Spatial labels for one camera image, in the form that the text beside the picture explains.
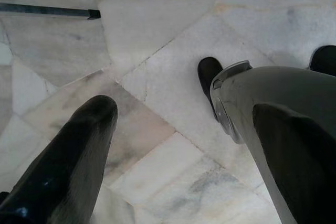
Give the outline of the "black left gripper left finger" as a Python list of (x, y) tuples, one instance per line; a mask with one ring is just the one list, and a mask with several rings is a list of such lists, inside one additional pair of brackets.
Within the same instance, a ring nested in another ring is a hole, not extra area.
[(106, 95), (79, 107), (12, 191), (1, 193), (1, 223), (89, 223), (117, 119)]

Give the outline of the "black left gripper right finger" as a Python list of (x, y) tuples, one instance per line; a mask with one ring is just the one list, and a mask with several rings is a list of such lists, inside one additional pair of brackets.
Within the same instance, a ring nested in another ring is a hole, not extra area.
[(297, 223), (335, 223), (335, 139), (313, 119), (271, 104), (253, 108), (267, 165)]

